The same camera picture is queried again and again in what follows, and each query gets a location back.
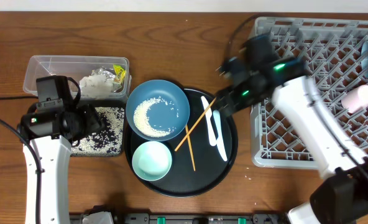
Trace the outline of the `white napkin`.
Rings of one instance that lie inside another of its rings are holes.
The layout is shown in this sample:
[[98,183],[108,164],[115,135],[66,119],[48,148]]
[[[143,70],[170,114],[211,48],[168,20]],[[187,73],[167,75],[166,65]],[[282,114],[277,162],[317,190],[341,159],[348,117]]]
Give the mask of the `white napkin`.
[[80,80],[82,94],[91,98],[101,98],[113,91],[113,81],[104,75],[92,75]]

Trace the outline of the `yellow foil wrapper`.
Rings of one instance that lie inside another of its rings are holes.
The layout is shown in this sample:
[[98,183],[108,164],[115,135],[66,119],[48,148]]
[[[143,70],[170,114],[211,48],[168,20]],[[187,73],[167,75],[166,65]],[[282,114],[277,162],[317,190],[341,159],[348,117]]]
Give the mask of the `yellow foil wrapper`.
[[92,71],[91,76],[100,79],[100,82],[104,83],[110,92],[114,92],[123,86],[126,71],[120,65],[113,65],[112,69],[97,68]]

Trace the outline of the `blue plate with rice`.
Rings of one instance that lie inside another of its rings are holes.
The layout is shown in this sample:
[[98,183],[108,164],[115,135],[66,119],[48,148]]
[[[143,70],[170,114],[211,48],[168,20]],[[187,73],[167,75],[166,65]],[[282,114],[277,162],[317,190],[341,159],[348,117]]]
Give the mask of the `blue plate with rice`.
[[136,87],[126,104],[131,129],[149,141],[167,141],[180,134],[190,117],[184,91],[166,80],[149,80]]

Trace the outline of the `green bowl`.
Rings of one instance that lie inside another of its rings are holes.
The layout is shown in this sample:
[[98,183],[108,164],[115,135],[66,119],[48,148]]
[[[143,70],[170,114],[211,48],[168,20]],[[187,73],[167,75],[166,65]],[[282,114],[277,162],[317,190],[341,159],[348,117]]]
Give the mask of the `green bowl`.
[[148,141],[135,150],[132,168],[140,179],[152,182],[167,175],[172,161],[172,153],[166,145],[157,141]]

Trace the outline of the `white cup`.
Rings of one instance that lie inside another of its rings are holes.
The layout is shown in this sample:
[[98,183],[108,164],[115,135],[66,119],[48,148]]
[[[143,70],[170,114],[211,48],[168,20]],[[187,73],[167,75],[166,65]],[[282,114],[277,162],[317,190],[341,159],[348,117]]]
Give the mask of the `white cup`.
[[344,109],[349,113],[355,113],[368,106],[368,85],[361,85],[348,92],[341,100]]

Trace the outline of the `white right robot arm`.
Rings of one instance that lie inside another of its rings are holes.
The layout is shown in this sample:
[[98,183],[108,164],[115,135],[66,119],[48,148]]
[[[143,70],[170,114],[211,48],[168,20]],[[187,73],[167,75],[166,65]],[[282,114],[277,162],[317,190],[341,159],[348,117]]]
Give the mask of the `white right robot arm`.
[[368,215],[368,158],[324,104],[302,60],[267,59],[247,67],[231,58],[220,71],[232,79],[216,94],[214,106],[223,116],[269,98],[318,165],[323,183],[287,213],[289,223],[355,223]]

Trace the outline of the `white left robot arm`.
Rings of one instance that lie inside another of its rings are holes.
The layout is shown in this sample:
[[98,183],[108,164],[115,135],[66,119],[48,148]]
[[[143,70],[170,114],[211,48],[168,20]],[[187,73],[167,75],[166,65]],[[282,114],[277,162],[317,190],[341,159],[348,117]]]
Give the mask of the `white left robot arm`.
[[27,168],[26,223],[69,223],[68,165],[73,142],[104,123],[93,105],[41,102],[18,125]]

